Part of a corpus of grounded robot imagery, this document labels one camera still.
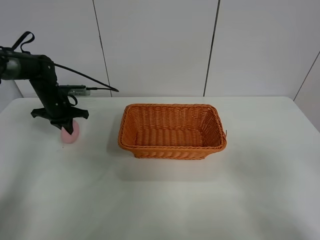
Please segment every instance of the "wicker basket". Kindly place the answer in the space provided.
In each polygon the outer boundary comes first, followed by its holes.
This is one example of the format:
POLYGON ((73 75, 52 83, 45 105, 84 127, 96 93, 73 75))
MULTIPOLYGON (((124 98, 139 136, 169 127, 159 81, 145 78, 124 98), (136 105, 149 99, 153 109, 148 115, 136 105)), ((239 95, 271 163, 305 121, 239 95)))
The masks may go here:
POLYGON ((119 146, 136 158, 204 159, 227 145, 217 110, 208 104, 131 104, 119 146))

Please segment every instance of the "white wall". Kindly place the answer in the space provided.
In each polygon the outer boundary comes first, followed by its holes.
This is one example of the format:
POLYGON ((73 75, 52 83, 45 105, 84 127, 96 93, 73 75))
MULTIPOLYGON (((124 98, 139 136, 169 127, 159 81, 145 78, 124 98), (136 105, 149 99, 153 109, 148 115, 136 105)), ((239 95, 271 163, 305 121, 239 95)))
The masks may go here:
POLYGON ((314 63, 294 101, 320 132, 320 58, 314 63))
POLYGON ((114 96, 202 96, 218 0, 95 0, 114 96))
MULTIPOLYGON (((0 45, 11 47, 25 31, 35 41, 24 49, 108 84, 96 17, 91 0, 2 0, 0 45)), ((100 86, 64 69, 56 69, 61 85, 100 86)), ((29 81, 17 81, 25 97, 36 94, 29 81)), ((110 96, 110 91, 92 91, 110 96)))
POLYGON ((12 100, 21 97, 21 93, 14 81, 2 80, 0 84, 0 113, 12 100))
POLYGON ((221 0, 206 96, 294 98, 320 49, 319 0, 221 0))

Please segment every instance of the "orange wicker basket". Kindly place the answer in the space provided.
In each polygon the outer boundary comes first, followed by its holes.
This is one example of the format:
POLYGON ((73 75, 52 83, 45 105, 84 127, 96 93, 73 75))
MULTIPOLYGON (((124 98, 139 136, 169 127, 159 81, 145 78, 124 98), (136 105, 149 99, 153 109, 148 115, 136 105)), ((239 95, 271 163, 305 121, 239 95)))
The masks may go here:
POLYGON ((204 159, 227 145, 217 110, 208 104, 131 104, 118 144, 136 158, 204 159))

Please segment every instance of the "white table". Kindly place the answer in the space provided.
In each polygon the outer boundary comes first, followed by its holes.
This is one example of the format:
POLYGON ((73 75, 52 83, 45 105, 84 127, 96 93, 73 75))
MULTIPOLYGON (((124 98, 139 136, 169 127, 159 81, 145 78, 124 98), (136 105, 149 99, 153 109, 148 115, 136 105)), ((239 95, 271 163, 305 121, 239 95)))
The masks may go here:
POLYGON ((318 240, 320 134, 286 97, 79 98, 80 137, 17 99, 0 114, 2 240, 318 240), (227 147, 204 160, 135 159, 125 106, 215 106, 227 147))

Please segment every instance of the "pink ball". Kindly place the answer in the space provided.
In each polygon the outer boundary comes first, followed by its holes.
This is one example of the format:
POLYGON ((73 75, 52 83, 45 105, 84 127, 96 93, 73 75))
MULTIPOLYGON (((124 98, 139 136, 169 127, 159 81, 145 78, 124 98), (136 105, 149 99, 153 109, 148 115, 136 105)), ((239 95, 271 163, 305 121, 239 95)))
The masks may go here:
POLYGON ((79 137, 79 133, 80 133, 79 124, 75 120, 73 120, 72 126, 73 126, 73 133, 71 135, 65 130, 64 127, 61 128, 61 140, 65 144, 73 144, 79 137))

